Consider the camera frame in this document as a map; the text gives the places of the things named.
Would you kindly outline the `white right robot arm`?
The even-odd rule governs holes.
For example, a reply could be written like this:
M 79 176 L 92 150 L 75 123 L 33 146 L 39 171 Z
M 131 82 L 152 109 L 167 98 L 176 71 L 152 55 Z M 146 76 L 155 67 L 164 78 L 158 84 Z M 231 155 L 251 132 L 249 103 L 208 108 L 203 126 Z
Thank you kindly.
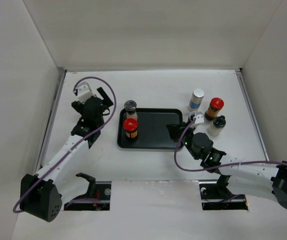
M 195 133 L 194 122 L 168 124 L 169 137 L 186 147 L 198 169 L 175 165 L 184 172 L 208 172 L 219 175 L 215 192 L 221 198 L 229 195 L 250 195 L 274 201 L 287 210 L 287 161 L 247 161 L 213 147 L 213 141 L 202 132 Z

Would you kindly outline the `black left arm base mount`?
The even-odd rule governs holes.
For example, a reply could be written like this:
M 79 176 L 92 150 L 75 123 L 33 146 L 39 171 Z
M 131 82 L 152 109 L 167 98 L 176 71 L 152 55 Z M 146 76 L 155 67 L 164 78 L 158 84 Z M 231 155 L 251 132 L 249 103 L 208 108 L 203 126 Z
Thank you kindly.
M 81 180 L 77 187 L 81 187 L 81 193 L 74 193 L 68 197 L 64 204 L 65 211 L 109 211 L 112 193 L 110 181 L 96 181 L 93 176 L 85 173 L 77 173 L 77 180 Z

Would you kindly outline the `red lid orange sauce jar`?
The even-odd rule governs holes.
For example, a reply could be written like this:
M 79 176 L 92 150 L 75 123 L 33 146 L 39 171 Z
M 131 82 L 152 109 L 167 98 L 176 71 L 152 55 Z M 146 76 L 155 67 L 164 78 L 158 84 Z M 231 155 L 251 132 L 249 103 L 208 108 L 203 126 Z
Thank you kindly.
M 209 107 L 204 114 L 204 117 L 209 121 L 214 120 L 217 117 L 219 111 L 224 107 L 224 104 L 225 103 L 221 98 L 219 97 L 212 98 L 209 103 Z

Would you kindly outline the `small white red label jar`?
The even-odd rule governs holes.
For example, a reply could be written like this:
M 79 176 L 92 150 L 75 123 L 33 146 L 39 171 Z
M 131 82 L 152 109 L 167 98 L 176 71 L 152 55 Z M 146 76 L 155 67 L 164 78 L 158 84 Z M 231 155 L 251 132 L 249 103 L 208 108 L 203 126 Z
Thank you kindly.
M 189 116 L 188 116 L 187 121 L 188 121 L 189 123 L 192 122 L 192 121 L 194 120 L 194 117 L 195 117 L 195 113 L 194 113 L 194 112 L 191 112 L 191 113 L 189 114 Z

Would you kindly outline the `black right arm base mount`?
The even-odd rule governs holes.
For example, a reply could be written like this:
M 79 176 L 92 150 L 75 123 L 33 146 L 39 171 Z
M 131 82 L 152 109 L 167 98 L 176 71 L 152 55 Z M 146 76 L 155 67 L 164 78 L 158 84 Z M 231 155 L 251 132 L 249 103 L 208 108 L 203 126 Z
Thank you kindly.
M 246 196 L 233 194 L 227 189 L 228 179 L 228 176 L 220 176 L 218 180 L 199 182 L 201 207 L 204 211 L 248 210 Z

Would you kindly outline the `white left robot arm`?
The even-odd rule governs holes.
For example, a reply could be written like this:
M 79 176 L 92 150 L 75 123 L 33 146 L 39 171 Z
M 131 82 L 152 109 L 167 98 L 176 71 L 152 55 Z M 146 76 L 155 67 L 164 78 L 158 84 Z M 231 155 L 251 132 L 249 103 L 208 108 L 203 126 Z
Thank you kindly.
M 78 100 L 71 105 L 80 114 L 80 119 L 55 157 L 36 173 L 27 173 L 22 178 L 20 199 L 14 211 L 52 222 L 62 206 L 69 205 L 78 197 L 87 200 L 94 197 L 96 179 L 93 176 L 77 173 L 76 186 L 64 186 L 64 178 L 99 138 L 101 129 L 107 124 L 104 116 L 112 117 L 114 114 L 114 110 L 110 110 L 114 101 L 102 87 L 97 91 L 100 97 L 85 85 L 74 91 Z

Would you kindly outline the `clear lid pepper grinder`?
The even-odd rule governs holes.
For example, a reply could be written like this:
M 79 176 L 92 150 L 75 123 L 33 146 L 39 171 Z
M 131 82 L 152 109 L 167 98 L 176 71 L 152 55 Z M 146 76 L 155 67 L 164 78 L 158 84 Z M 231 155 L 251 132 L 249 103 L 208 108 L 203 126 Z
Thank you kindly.
M 127 100 L 124 103 L 124 109 L 126 112 L 126 119 L 138 119 L 137 103 L 134 100 Z

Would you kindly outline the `black cap white bottle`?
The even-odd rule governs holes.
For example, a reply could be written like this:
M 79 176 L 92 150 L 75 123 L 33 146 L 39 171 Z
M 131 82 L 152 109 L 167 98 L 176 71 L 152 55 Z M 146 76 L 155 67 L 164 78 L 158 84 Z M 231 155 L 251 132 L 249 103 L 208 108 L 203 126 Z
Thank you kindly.
M 217 137 L 220 135 L 224 127 L 226 126 L 226 117 L 224 115 L 217 116 L 209 125 L 207 132 L 213 136 Z

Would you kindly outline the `silver lid blue label bottle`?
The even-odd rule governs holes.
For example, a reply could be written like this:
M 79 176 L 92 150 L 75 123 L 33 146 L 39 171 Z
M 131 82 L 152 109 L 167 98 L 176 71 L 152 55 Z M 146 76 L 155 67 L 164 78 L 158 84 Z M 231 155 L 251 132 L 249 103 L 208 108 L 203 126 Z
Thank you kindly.
M 201 106 L 204 96 L 205 96 L 205 92 L 202 89 L 200 88 L 194 89 L 192 92 L 189 104 L 187 106 L 187 109 L 190 112 L 198 111 L 198 109 Z

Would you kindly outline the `black rectangular tray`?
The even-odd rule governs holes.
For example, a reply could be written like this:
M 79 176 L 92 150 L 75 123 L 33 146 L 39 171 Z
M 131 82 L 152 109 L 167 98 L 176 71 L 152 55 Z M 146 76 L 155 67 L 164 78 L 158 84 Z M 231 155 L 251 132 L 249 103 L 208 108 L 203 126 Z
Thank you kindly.
M 119 114 L 117 144 L 122 149 L 174 150 L 176 143 L 170 138 L 166 125 L 183 122 L 183 113 L 176 108 L 137 108 L 138 137 L 129 139 L 123 123 L 126 110 Z

